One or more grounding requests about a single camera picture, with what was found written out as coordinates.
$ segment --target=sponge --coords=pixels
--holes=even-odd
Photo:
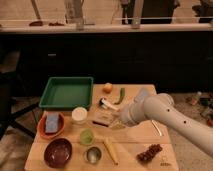
[[[58,131],[58,114],[48,114],[46,123],[45,123],[45,132],[46,133],[56,133]]]

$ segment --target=white cup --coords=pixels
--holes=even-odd
[[[77,107],[72,111],[71,119],[76,124],[83,124],[87,119],[87,110],[84,107]]]

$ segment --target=green plastic tray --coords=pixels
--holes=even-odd
[[[72,110],[92,104],[92,77],[51,77],[41,97],[39,107],[47,110]]]

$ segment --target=metal bowl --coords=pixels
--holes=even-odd
[[[86,160],[91,164],[96,164],[101,159],[102,153],[98,147],[91,147],[86,151]]]

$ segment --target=brown bowl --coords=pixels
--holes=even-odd
[[[65,138],[53,140],[44,152],[45,163],[52,168],[62,168],[72,156],[72,144]]]
[[[45,123],[46,123],[47,115],[42,116],[42,118],[38,122],[37,131],[39,132],[41,138],[52,139],[52,138],[58,136],[59,134],[61,134],[62,131],[64,130],[64,126],[65,126],[64,115],[62,113],[59,113],[58,131],[56,133],[46,133],[45,132]]]

